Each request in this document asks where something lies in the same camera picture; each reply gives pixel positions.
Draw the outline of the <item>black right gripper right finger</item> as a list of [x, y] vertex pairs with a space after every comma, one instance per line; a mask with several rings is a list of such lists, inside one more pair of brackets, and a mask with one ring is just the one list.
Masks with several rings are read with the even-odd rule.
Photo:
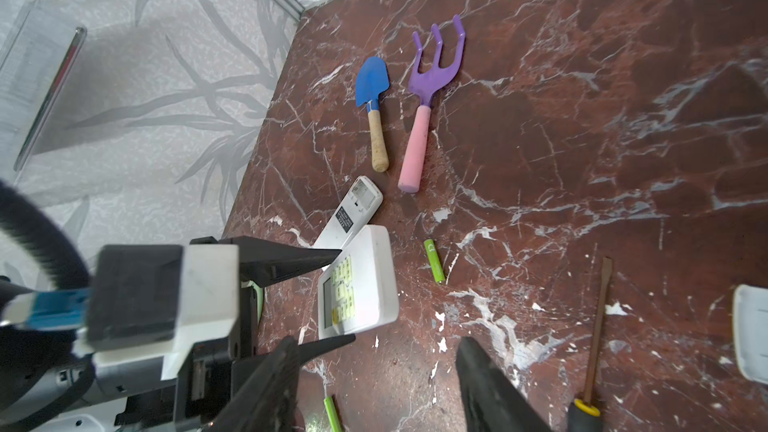
[[456, 370], [468, 431], [551, 431], [475, 339], [460, 340]]

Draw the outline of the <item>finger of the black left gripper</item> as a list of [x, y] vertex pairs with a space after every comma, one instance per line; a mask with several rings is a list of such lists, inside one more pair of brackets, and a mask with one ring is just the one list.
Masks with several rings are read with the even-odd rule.
[[311, 273], [330, 265], [340, 249], [294, 247], [254, 237], [237, 237], [239, 273], [261, 288]]
[[300, 364], [307, 364], [324, 354], [351, 344], [355, 340], [355, 334], [346, 334], [301, 344], [298, 347]]

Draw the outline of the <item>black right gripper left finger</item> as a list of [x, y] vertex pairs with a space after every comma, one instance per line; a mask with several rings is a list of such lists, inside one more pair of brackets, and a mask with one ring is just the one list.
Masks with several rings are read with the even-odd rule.
[[299, 368], [298, 343], [287, 336], [204, 431], [292, 431]]

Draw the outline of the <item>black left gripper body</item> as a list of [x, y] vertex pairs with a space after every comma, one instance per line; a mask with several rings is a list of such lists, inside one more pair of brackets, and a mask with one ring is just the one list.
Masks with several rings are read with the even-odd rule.
[[[237, 246], [236, 238], [201, 238], [189, 245], [194, 244]], [[197, 427], [213, 419], [230, 398], [231, 364], [251, 350], [242, 342], [245, 334], [241, 323], [254, 316], [255, 295], [246, 287], [253, 281], [243, 280], [239, 269], [238, 278], [239, 317], [227, 337], [195, 344], [177, 377], [170, 380], [162, 379], [159, 358], [108, 367], [94, 365], [101, 389], [104, 392], [116, 389], [122, 395], [136, 396], [172, 385], [174, 403], [170, 421], [175, 429], [181, 430], [187, 425]]]

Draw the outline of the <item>green AAA battery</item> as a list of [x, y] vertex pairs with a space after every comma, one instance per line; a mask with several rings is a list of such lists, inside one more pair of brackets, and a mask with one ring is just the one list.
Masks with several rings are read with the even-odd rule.
[[446, 281], [446, 276], [442, 267], [442, 262], [436, 247], [436, 243], [432, 239], [427, 239], [424, 241], [424, 248], [427, 254], [434, 281], [436, 283], [444, 283]]
[[336, 408], [335, 400], [332, 396], [326, 396], [323, 401], [327, 418], [332, 432], [343, 432], [343, 426]]

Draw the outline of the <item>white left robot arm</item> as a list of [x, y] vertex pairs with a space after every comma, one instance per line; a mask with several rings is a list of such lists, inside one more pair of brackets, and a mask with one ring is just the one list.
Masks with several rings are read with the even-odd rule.
[[52, 289], [1, 286], [1, 426], [31, 431], [59, 414], [128, 399], [120, 425], [212, 421], [234, 367], [260, 360], [249, 338], [256, 290], [331, 264], [335, 249], [253, 237], [108, 245], [89, 272], [76, 248], [10, 186], [2, 231]]

